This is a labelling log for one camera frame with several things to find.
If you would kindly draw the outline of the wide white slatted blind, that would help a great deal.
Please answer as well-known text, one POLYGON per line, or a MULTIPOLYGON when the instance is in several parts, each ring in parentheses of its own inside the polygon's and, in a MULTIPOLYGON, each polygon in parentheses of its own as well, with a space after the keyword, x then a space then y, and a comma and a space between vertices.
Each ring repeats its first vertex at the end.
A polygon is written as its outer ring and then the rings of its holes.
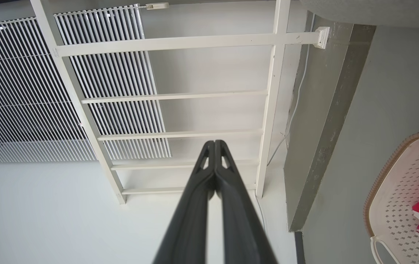
POLYGON ((36 18, 0 22, 0 163, 95 160, 36 18))

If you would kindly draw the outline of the grey concrete step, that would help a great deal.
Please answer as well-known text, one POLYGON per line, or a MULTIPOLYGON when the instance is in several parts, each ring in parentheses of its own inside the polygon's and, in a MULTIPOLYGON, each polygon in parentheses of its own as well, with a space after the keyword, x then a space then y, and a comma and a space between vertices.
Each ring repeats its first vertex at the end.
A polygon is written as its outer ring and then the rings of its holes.
POLYGON ((325 49, 302 45, 287 124, 287 228, 301 231, 343 129, 375 35, 375 25, 308 12, 305 28, 330 27, 325 49))

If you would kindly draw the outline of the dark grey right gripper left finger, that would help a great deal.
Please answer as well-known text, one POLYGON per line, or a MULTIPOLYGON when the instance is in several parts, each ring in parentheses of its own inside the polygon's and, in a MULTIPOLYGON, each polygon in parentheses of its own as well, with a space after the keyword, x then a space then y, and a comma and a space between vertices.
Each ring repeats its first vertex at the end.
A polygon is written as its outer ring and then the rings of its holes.
POLYGON ((216 190, 215 142, 206 142, 184 188, 153 264, 205 264, 208 201, 216 190))

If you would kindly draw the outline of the narrow white slatted blind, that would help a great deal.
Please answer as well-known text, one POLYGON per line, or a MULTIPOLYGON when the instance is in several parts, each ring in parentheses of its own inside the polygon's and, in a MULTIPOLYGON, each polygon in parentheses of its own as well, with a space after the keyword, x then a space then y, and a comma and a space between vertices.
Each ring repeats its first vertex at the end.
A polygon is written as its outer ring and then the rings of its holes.
MULTIPOLYGON (((143 40, 140 5, 55 14, 65 45, 143 40)), ((157 95, 148 51, 70 56, 86 99, 157 95)), ((165 132, 161 104, 156 100, 91 103, 101 135, 165 132)), ((112 160, 169 158, 166 138, 109 140, 103 144, 112 160)))

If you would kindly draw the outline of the cream perforated laundry basket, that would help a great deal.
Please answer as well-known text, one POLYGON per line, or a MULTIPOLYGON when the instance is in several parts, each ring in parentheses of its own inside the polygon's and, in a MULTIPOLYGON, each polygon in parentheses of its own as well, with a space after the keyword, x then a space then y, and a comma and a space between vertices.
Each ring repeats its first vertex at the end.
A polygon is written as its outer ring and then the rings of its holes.
POLYGON ((364 221, 376 264, 384 264, 382 245, 394 264, 419 264, 419 133, 407 137, 380 171, 364 206, 364 221))

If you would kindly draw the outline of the white wooden railing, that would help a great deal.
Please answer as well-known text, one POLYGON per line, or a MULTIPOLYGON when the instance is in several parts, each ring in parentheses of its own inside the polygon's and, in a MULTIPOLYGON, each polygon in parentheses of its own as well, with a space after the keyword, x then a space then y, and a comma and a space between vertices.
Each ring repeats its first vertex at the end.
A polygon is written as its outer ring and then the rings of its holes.
POLYGON ((182 188, 154 188, 143 190, 124 189, 117 175, 119 169, 135 169, 135 166, 115 166, 111 161, 105 141, 111 140, 142 140, 153 138, 189 138, 217 137, 225 135, 259 134, 261 136, 260 151, 257 159, 257 173, 254 185, 256 197, 261 198, 264 192, 266 171, 268 167, 269 149, 275 118, 275 104, 281 83, 281 73, 286 45, 313 45, 319 49, 327 47, 330 27, 321 26, 313 32, 288 32, 290 0, 276 0, 273 19, 273 32, 269 34, 236 34, 197 37, 166 37, 144 40, 124 40, 98 43, 65 45, 56 25, 54 14, 50 11, 48 0, 30 0, 35 12, 44 40, 52 53, 52 60, 64 83, 73 107, 80 119, 83 129, 92 146, 95 156, 104 171, 115 197, 120 204, 126 204, 127 194, 158 194, 177 193, 182 188), (185 50, 192 48, 211 47, 243 47, 268 45, 271 49, 268 85, 265 90, 249 90, 217 93, 178 93, 167 95, 122 96, 99 99, 85 99, 70 62, 71 56, 109 54, 114 52, 140 52, 158 50, 185 50), (102 136, 94 122, 89 109, 91 103, 130 102, 143 100, 184 100, 193 98, 215 98, 235 95, 265 95, 264 115, 261 129, 258 130, 219 130, 219 131, 184 131, 184 132, 152 132, 138 134, 118 134, 102 136))

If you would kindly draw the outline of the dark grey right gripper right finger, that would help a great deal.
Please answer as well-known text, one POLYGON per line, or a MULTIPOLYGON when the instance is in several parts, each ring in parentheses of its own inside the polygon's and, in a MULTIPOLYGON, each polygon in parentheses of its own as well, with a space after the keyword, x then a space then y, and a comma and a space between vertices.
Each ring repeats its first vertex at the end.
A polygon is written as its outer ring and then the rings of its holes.
POLYGON ((225 264, 278 264, 228 145, 215 141, 215 175, 222 201, 225 264))

